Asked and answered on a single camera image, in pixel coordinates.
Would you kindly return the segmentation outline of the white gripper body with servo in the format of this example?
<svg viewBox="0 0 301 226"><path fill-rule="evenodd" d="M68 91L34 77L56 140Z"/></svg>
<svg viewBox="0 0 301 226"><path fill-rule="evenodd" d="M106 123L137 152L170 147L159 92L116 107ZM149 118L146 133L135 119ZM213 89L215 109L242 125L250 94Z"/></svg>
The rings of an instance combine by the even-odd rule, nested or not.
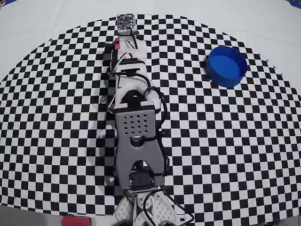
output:
<svg viewBox="0 0 301 226"><path fill-rule="evenodd" d="M133 56L131 50L119 51L118 50L118 62L114 71L109 71L111 77L115 77L117 74L125 71L134 71L142 75L147 75L146 59L138 59Z"/></svg>

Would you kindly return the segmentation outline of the white fixed gripper jaw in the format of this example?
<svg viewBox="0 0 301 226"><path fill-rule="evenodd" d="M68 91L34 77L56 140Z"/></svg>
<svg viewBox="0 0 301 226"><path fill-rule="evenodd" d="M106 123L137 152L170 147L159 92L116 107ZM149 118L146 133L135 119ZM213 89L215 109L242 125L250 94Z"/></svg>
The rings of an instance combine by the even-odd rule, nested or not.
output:
<svg viewBox="0 0 301 226"><path fill-rule="evenodd" d="M136 42L138 48L131 49L133 56L138 59L146 59L147 58L146 42L143 40L136 40Z"/></svg>

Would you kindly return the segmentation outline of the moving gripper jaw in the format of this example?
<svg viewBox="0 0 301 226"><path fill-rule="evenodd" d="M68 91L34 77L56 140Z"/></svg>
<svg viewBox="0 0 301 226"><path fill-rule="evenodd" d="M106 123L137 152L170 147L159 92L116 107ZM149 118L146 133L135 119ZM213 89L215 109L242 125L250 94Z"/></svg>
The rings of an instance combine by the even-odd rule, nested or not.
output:
<svg viewBox="0 0 301 226"><path fill-rule="evenodd" d="M103 59L109 61L109 71L116 69L118 58L118 50L120 49L119 39L115 39L112 43L105 43L103 51Z"/></svg>

